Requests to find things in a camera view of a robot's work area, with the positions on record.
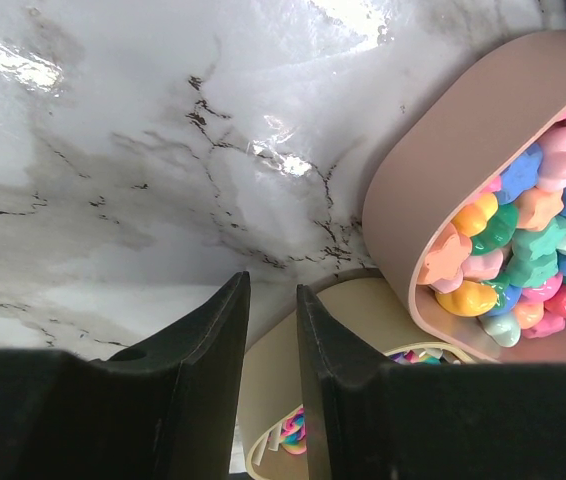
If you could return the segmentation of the beige tray rainbow lollipops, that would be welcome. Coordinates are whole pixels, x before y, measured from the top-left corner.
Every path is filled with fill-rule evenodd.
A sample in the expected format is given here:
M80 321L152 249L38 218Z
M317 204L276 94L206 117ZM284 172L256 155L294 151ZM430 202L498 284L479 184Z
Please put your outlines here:
M419 329L382 278L358 278L318 293L329 313L387 356L413 351L420 361L473 359ZM253 479L306 479L304 453L279 444L282 429L302 408L296 314L291 313L245 354L238 402L247 474Z

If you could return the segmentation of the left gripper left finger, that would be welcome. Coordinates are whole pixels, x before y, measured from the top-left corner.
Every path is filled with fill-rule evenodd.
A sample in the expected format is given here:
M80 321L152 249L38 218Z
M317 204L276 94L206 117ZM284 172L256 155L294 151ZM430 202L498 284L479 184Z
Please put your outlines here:
M250 309L235 274L106 360L0 349L0 479L225 479Z

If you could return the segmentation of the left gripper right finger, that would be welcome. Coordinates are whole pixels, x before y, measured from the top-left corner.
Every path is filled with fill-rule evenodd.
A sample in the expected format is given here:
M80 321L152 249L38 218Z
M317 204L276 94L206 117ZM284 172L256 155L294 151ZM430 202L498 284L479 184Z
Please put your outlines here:
M297 338L313 479L566 479L566 364L400 365L306 286Z

